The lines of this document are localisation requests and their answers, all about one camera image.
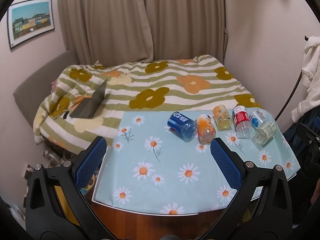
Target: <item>laptop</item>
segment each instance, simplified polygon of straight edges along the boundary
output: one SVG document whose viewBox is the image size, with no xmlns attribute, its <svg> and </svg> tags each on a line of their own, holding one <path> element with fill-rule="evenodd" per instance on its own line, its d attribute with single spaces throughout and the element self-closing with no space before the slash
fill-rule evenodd
<svg viewBox="0 0 320 240">
<path fill-rule="evenodd" d="M 91 119 L 105 98 L 107 80 L 92 94 L 92 98 L 83 99 L 70 114 L 71 118 Z"/>
</svg>

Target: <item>pink pillow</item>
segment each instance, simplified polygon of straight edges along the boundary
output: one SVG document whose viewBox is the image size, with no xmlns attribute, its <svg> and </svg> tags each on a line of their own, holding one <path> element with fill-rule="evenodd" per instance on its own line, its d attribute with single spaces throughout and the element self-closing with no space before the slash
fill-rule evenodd
<svg viewBox="0 0 320 240">
<path fill-rule="evenodd" d="M 56 90 L 57 80 L 58 79 L 56 79 L 55 81 L 51 82 L 51 93 L 53 93 Z"/>
</svg>

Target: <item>painting of houses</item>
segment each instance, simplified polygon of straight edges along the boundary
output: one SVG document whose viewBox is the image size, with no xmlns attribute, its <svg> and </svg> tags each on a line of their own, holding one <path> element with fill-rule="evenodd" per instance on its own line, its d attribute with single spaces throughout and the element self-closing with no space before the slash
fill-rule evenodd
<svg viewBox="0 0 320 240">
<path fill-rule="evenodd" d="M 7 13 L 10 48 L 54 29 L 51 0 L 28 0 L 12 4 Z"/>
</svg>

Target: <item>gray headboard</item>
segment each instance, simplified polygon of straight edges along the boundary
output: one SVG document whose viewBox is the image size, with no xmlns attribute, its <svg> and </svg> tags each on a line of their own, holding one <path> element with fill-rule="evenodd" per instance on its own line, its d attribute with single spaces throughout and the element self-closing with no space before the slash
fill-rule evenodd
<svg viewBox="0 0 320 240">
<path fill-rule="evenodd" d="M 39 105 L 51 93 L 51 82 L 55 81 L 66 67 L 77 64 L 79 60 L 75 53 L 67 51 L 34 72 L 13 92 L 18 108 L 31 127 Z"/>
</svg>

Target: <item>wall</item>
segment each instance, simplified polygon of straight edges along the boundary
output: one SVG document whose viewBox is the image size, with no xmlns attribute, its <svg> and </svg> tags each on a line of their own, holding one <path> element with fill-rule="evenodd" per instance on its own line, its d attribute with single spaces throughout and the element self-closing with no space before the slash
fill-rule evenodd
<svg viewBox="0 0 320 240">
<path fill-rule="evenodd" d="M 276 117 L 299 77 L 304 36 L 320 36 L 318 20 L 305 0 L 226 0 L 226 20 L 226 68 Z M 278 119 L 281 131 L 305 97 L 300 84 Z"/>
<path fill-rule="evenodd" d="M 4 201 L 22 206 L 26 192 L 23 178 L 27 164 L 45 164 L 43 145 L 36 146 L 32 128 L 22 116 L 13 91 L 34 71 L 65 52 L 57 0 L 52 0 L 55 30 L 42 34 L 10 52 L 6 15 L 0 21 L 0 195 Z"/>
</svg>

